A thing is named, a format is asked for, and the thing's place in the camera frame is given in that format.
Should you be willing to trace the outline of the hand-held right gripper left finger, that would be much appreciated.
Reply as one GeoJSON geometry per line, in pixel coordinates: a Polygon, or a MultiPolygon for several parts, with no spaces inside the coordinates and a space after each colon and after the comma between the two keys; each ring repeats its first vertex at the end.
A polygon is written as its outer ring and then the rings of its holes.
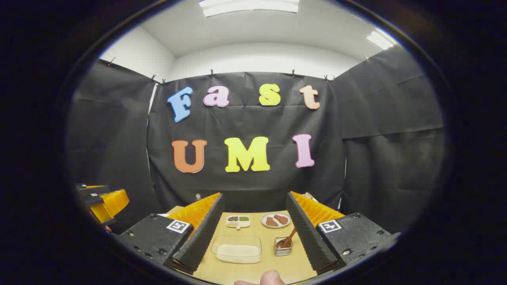
{"type": "Polygon", "coordinates": [[[216,193],[170,215],[152,213],[120,234],[118,240],[147,261],[193,274],[224,208],[223,194],[216,193]]]}

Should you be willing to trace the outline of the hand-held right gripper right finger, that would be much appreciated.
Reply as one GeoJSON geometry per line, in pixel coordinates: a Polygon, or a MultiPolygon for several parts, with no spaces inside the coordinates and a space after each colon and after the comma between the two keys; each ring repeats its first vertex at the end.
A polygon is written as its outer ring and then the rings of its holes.
{"type": "Polygon", "coordinates": [[[295,192],[288,193],[286,209],[317,274],[348,267],[385,251],[400,236],[362,213],[343,215],[295,192]]]}

